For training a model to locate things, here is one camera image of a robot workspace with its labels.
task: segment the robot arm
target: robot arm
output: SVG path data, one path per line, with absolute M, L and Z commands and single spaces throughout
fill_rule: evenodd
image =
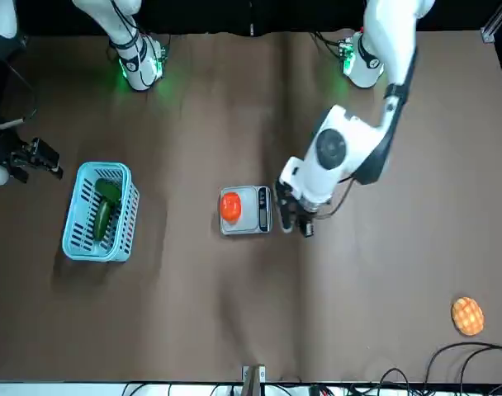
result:
M 73 0 L 73 4 L 108 34 L 123 74 L 135 91 L 149 89 L 163 76 L 164 47 L 142 34 L 132 17 L 139 11 L 141 0 Z
M 389 86 L 381 122 L 372 127 L 342 107 L 332 107 L 304 160 L 290 158 L 276 182 L 274 190 L 285 232 L 291 232 L 297 222 L 306 237 L 313 235 L 312 219 L 331 200 L 341 179 L 350 176 L 362 185 L 379 179 L 409 95 L 416 60 L 416 22 L 433 3 L 434 0 L 368 2 L 359 53 L 362 59 L 379 59 L 386 66 Z

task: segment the power cord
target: power cord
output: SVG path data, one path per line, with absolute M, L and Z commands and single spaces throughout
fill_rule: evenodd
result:
M 291 396 L 291 394 L 287 391 L 286 388 L 282 387 L 281 385 L 277 385 L 277 384 L 269 384 L 269 386 L 272 386 L 274 388 L 278 388 L 280 389 L 282 392 L 284 392 L 285 394 L 287 394 L 288 396 Z
M 329 219 L 330 217 L 332 217 L 333 215 L 335 215 L 335 213 L 339 210 L 339 208 L 341 206 L 343 206 L 344 202 L 346 201 L 347 199 L 347 196 L 348 196 L 348 193 L 350 192 L 350 190 L 352 189 L 352 184 L 354 183 L 354 179 L 351 178 L 351 177 L 347 177 L 346 179 L 344 179 L 343 181 L 347 181 L 349 180 L 349 184 L 347 186 L 347 189 L 344 191 L 343 193 L 343 196 L 341 197 L 341 200 L 339 201 L 339 203 L 335 206 L 335 208 L 329 212 L 329 213 L 326 213 L 326 214 L 318 214 L 315 216 L 315 219 L 317 220 L 324 220 L 324 219 Z
M 318 50 L 320 50 L 319 43 L 317 40 L 320 40 L 324 47 L 332 54 L 332 56 L 338 60 L 341 60 L 341 57 L 339 56 L 339 51 L 336 52 L 333 47 L 338 48 L 339 44 L 335 43 L 331 40 L 325 39 L 318 31 L 310 33 L 311 39 L 314 41 L 315 47 L 317 47 Z
M 464 364 L 462 365 L 461 371 L 460 371 L 460 381 L 459 381 L 460 393 L 459 394 L 455 393 L 455 396 L 462 396 L 462 395 L 468 396 L 466 393 L 463 392 L 463 387 L 464 387 L 463 380 L 464 380 L 464 373 L 465 373 L 466 368 L 469 365 L 470 361 L 475 356 L 480 355 L 482 352 L 486 352 L 486 351 L 502 351 L 502 345 L 491 344 L 491 343 L 488 343 L 488 342 L 457 342 L 457 343 L 454 343 L 454 344 L 449 344 L 449 345 L 444 346 L 443 348 L 440 348 L 439 350 L 437 350 L 433 354 L 433 356 L 431 357 L 431 359 L 430 359 L 430 361 L 428 363 L 428 366 L 427 366 L 426 373 L 425 373 L 425 378 L 424 378 L 424 382 L 423 382 L 423 388 L 421 390 L 412 389 L 410 387 L 410 382 L 407 379 L 407 376 L 405 375 L 405 373 L 402 370 L 400 370 L 399 368 L 393 367 L 393 368 L 387 370 L 385 372 L 385 374 L 383 374 L 383 376 L 381 377 L 379 383 L 377 383 L 375 386 L 373 386 L 372 384 L 369 384 L 369 386 L 371 386 L 371 387 L 369 389 L 367 389 L 367 390 L 359 391 L 359 390 L 357 390 L 355 388 L 355 383 L 350 384 L 350 387 L 348 388 L 347 396 L 368 396 L 368 394 L 371 393 L 371 392 L 373 392 L 374 390 L 376 390 L 376 396 L 380 396 L 381 389 L 386 384 L 391 384 L 392 386 L 394 386 L 396 388 L 399 388 L 399 389 L 405 389 L 407 391 L 407 396 L 433 396 L 436 392 L 432 391 L 432 390 L 431 391 L 427 390 L 427 386 L 429 384 L 429 375 L 430 375 L 430 371 L 431 371 L 431 369 L 433 367 L 433 363 L 436 361 L 436 359 L 438 358 L 438 356 L 440 356 L 440 354 L 442 354 L 443 352 L 451 350 L 453 348 L 458 348 L 458 347 L 481 347 L 481 349 L 473 351 L 466 358 L 466 360 L 464 361 Z M 398 373 L 401 377 L 403 377 L 403 379 L 405 381 L 404 384 L 402 384 L 402 383 L 396 383 L 396 382 L 392 382 L 392 381 L 386 381 L 386 377 L 388 377 L 391 373 L 394 373 L 394 372 Z M 139 387 L 135 388 L 134 391 L 131 394 L 129 394 L 128 396 L 134 396 L 134 394 L 137 393 L 139 391 L 139 389 L 145 387 L 148 384 L 149 383 L 141 384 Z M 128 388 L 129 385 L 130 384 L 127 384 L 125 386 L 125 388 L 122 391 L 121 396 L 125 396 L 126 389 Z M 290 392 L 286 389 L 286 387 L 288 385 L 286 385 L 286 386 L 281 386 L 279 384 L 268 384 L 268 385 L 269 386 L 273 386 L 275 388 L 278 388 L 282 392 L 284 392 L 285 394 L 287 394 L 288 396 L 291 396 Z M 290 388 L 295 388 L 298 385 L 289 385 L 289 386 L 290 386 Z M 320 391 L 321 394 L 324 394 L 326 396 L 334 396 L 333 392 L 330 389 L 328 389 L 326 386 L 324 386 L 322 384 L 316 384 L 316 386 L 319 389 L 319 391 Z M 171 387 L 172 387 L 172 384 L 170 384 L 168 386 L 168 396 L 170 396 L 170 389 L 171 389 Z M 212 389 L 210 396 L 213 396 L 214 393 L 215 393 L 215 391 L 219 387 L 220 387 L 220 384 L 216 385 Z M 501 389 L 502 389 L 502 384 L 494 387 L 486 395 L 487 396 L 493 396 L 493 395 L 497 394 Z M 231 394 L 233 394 L 233 393 L 234 393 L 234 386 L 231 387 Z
M 464 365 L 462 366 L 461 370 L 461 378 L 460 378 L 460 385 L 461 385 L 461 396 L 462 396 L 462 389 L 463 389 L 463 377 L 464 377 L 464 370 L 467 367 L 467 363 L 476 355 L 479 353 L 482 353 L 483 351 L 489 351 L 491 349 L 497 349 L 502 351 L 502 345 L 496 345 L 496 344 L 491 344 L 488 342 L 457 342 L 454 344 L 449 344 L 444 346 L 443 348 L 440 348 L 438 351 L 436 351 L 433 356 L 431 357 L 431 360 L 429 361 L 429 364 L 427 365 L 427 370 L 425 372 L 425 378 L 424 378 L 424 389 L 422 391 L 422 394 L 425 395 L 427 391 L 427 385 L 429 383 L 429 375 L 431 372 L 431 368 L 433 367 L 433 363 L 436 360 L 436 358 L 444 351 L 448 351 L 453 348 L 458 348 L 458 347 L 483 347 L 479 351 L 474 351 L 468 358 L 466 359 L 466 362 L 464 362 Z
M 3 62 L 6 64 L 8 69 L 12 72 L 12 74 L 14 74 L 21 81 L 21 83 L 27 88 L 27 90 L 31 93 L 33 109 L 31 110 L 31 112 L 29 114 L 24 115 L 21 118 L 17 118 L 15 120 L 7 121 L 7 122 L 0 124 L 0 130 L 6 130 L 7 128 L 12 128 L 13 126 L 21 125 L 24 122 L 30 120 L 32 117 L 34 117 L 36 112 L 38 111 L 38 108 L 37 108 L 38 100 L 36 98 L 35 90 L 33 89 L 33 87 L 5 59 L 3 60 Z
M 125 16 L 125 14 L 122 13 L 121 9 L 117 6 L 115 0 L 110 0 L 110 3 L 111 3 L 111 6 L 113 7 L 113 10 L 116 12 L 117 16 L 121 20 L 123 26 L 128 31 L 128 34 L 130 35 L 130 38 L 132 39 L 132 41 L 134 41 L 135 38 L 134 38 L 134 35 L 132 35 L 132 32 L 130 31 L 129 27 L 133 27 L 134 29 L 138 30 L 140 32 L 141 38 L 143 40 L 145 40 L 145 37 L 147 38 L 148 42 L 150 43 L 150 47 L 152 47 L 152 53 L 155 56 L 155 48 L 154 48 L 154 44 L 152 43 L 151 37 L 147 33 L 143 32 L 143 29 L 140 26 L 136 26 L 132 22 L 130 22 L 130 20 Z M 171 37 L 168 38 L 168 45 L 170 45 L 170 40 L 171 40 Z M 139 67 L 140 67 L 141 66 L 141 57 L 140 57 L 139 48 L 137 47 L 137 41 L 134 43 L 134 45 L 135 45 L 135 50 L 137 51 L 137 59 L 139 62 Z M 141 70 L 139 70 L 139 76 L 140 76 L 141 82 L 147 88 L 151 88 L 154 85 L 154 83 L 156 82 L 156 80 L 158 79 L 157 76 L 154 76 L 154 80 L 150 84 L 147 84 L 143 79 L 143 74 L 142 74 Z
M 345 182 L 349 181 L 352 178 L 353 178 L 353 176 L 350 175 L 349 177 L 345 177 L 344 179 L 339 180 L 337 184 L 345 183 Z

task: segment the green vegetable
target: green vegetable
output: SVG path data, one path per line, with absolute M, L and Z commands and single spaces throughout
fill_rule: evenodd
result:
M 101 242 L 106 234 L 108 223 L 110 223 L 111 211 L 121 202 L 121 190 L 106 179 L 98 179 L 95 183 L 95 190 L 102 195 L 102 201 L 95 215 L 93 238 L 97 242 Z

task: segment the black cable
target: black cable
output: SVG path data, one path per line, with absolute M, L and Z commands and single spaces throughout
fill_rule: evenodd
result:
M 354 180 L 350 179 L 350 182 L 349 182 L 349 184 L 347 186 L 347 189 L 344 191 L 343 196 L 341 197 L 341 200 L 339 201 L 339 203 L 335 206 L 335 208 L 331 212 L 326 213 L 326 214 L 318 214 L 318 215 L 315 216 L 315 219 L 317 219 L 317 220 L 324 220 L 324 219 L 329 219 L 330 217 L 332 217 L 333 215 L 335 215 L 335 213 L 339 210 L 339 208 L 341 206 L 343 206 L 343 203 L 346 201 L 348 193 L 352 189 L 353 182 L 354 182 Z
M 326 392 L 326 394 L 329 394 L 330 396 L 335 396 L 334 392 L 332 392 L 332 390 L 328 386 L 320 385 L 319 388 L 321 390 L 321 393 L 322 393 L 322 390 L 324 390 Z
M 337 184 L 345 183 L 345 182 L 349 181 L 352 178 L 353 178 L 353 176 L 350 175 L 349 177 L 345 177 L 344 179 L 339 180 Z
M 145 35 L 141 32 L 141 29 L 138 26 L 134 25 L 132 22 L 130 22 L 128 20 L 128 18 L 125 16 L 125 14 L 122 13 L 121 9 L 117 6 L 117 4 L 116 4 L 116 2 L 114 0 L 110 0 L 110 3 L 111 3 L 111 6 L 113 7 L 113 10 L 116 12 L 117 16 L 121 20 L 123 26 L 128 31 L 128 34 L 130 35 L 130 38 L 132 39 L 132 41 L 135 40 L 135 37 L 134 37 L 134 35 L 132 35 L 132 32 L 130 31 L 130 29 L 128 28 L 128 26 L 131 26 L 131 27 L 135 28 L 136 30 L 139 30 L 140 33 L 141 33 L 141 39 L 144 40 L 144 36 Z M 152 40 L 150 38 L 149 38 L 149 43 L 150 43 L 150 46 L 152 47 L 152 51 L 153 51 L 153 54 L 155 56 L 154 45 L 152 44 Z M 134 45 L 135 45 L 135 50 L 137 51 L 137 59 L 139 60 L 139 68 L 140 68 L 141 67 L 141 57 L 139 55 L 139 48 L 137 47 L 137 40 L 135 40 Z M 154 85 L 154 83 L 156 82 L 156 80 L 158 79 L 157 76 L 154 76 L 154 80 L 149 85 L 146 82 L 144 82 L 143 74 L 141 72 L 141 69 L 139 69 L 139 76 L 140 76 L 141 82 L 147 88 L 152 87 Z
M 17 118 L 15 120 L 7 121 L 7 122 L 0 124 L 0 130 L 5 130 L 5 129 L 10 128 L 12 126 L 23 124 L 27 120 L 30 120 L 32 117 L 34 117 L 36 112 L 38 111 L 38 107 L 37 107 L 38 100 L 36 98 L 35 90 L 33 89 L 33 87 L 5 59 L 3 60 L 3 62 L 9 68 L 9 70 L 11 70 L 12 74 L 14 74 L 21 81 L 21 83 L 23 83 L 23 85 L 26 86 L 27 90 L 31 93 L 33 110 L 31 110 L 31 112 L 29 114 L 24 115 L 21 118 Z
M 141 384 L 141 385 L 139 385 L 139 386 L 138 386 L 137 388 L 135 388 L 135 389 L 132 391 L 132 393 L 131 393 L 131 394 L 129 394 L 128 396 L 134 396 L 134 394 L 136 394 L 136 393 L 137 393 L 137 391 L 138 391 L 139 389 L 141 389 L 141 388 L 145 387 L 146 385 L 150 385 L 150 384 L 149 384 L 149 383 L 146 383 L 146 384 Z
M 215 386 L 212 391 L 211 391 L 211 394 L 209 396 L 212 396 L 213 394 L 215 394 L 215 390 L 217 390 L 219 387 L 219 385 Z
M 433 356 L 431 357 L 431 360 L 429 361 L 429 364 L 427 365 L 427 370 L 425 372 L 425 378 L 424 378 L 424 388 L 422 390 L 422 394 L 426 395 L 426 390 L 427 390 L 427 384 L 429 383 L 429 375 L 431 372 L 431 367 L 433 366 L 434 361 L 436 358 L 444 351 L 447 351 L 449 349 L 453 349 L 456 347 L 485 347 L 485 348 L 490 348 L 494 347 L 494 349 L 500 349 L 502 351 L 502 345 L 496 345 L 496 344 L 490 344 L 488 342 L 457 342 L 454 344 L 449 344 L 444 346 L 443 348 L 440 348 L 437 350 Z
M 397 367 L 392 367 L 391 369 L 387 370 L 385 372 L 385 374 L 381 377 L 380 379 L 380 383 L 378 384 L 377 386 L 377 394 L 376 396 L 380 396 L 380 390 L 381 390 L 381 386 L 385 383 L 385 378 L 390 374 L 390 373 L 399 373 L 403 379 L 405 380 L 405 386 L 407 387 L 407 396 L 410 395 L 410 384 L 409 384 L 409 380 L 407 379 L 407 376 L 405 375 L 405 373 L 398 369 Z
M 495 394 L 495 392 L 499 391 L 499 389 L 502 389 L 502 384 L 493 388 L 488 394 Z
M 268 385 L 274 386 L 275 388 L 279 388 L 282 392 L 284 392 L 288 396 L 291 396 L 291 394 L 287 391 L 287 389 L 283 388 L 281 385 L 277 385 L 277 384 L 268 384 Z
M 364 396 L 364 395 L 368 394 L 369 392 L 372 392 L 373 390 L 374 390 L 374 388 L 370 388 L 369 390 L 365 390 L 363 392 L 360 392 L 359 390 L 354 388 L 354 382 L 352 382 L 350 384 L 350 386 L 348 387 L 347 396 L 350 396 L 351 394 L 354 394 L 356 396 L 359 396 L 359 395 Z
M 502 346 L 488 346 L 486 348 L 479 349 L 478 351 L 474 351 L 471 353 L 466 360 L 464 361 L 464 364 L 462 365 L 462 368 L 460 370 L 460 396 L 463 394 L 463 387 L 464 387 L 464 372 L 466 371 L 467 365 L 475 357 L 476 355 L 481 354 L 482 352 L 486 351 L 502 351 Z
M 317 39 L 319 39 L 319 37 L 316 36 L 314 33 L 310 33 L 310 37 L 314 41 L 315 47 L 317 47 L 317 49 L 320 50 L 319 44 L 317 43 Z M 341 60 L 339 54 L 337 54 L 333 49 L 331 49 L 329 44 L 325 42 L 323 42 L 323 44 L 324 47 L 332 54 L 332 56 L 334 56 L 334 58 Z
M 321 32 L 319 32 L 319 31 L 314 32 L 314 35 L 319 40 L 321 40 L 323 43 L 325 43 L 326 45 L 332 45 L 334 47 L 339 47 L 339 43 L 337 41 L 332 41 L 332 40 L 325 39 L 325 37 L 323 36 L 323 34 Z

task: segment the black background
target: black background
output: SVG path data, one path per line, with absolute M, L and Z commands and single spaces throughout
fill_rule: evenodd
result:
M 437 0 L 421 31 L 478 30 L 502 0 Z M 17 0 L 29 35 L 103 35 L 69 0 Z M 154 33 L 255 35 L 272 31 L 336 31 L 362 24 L 363 0 L 144 0 L 137 21 Z

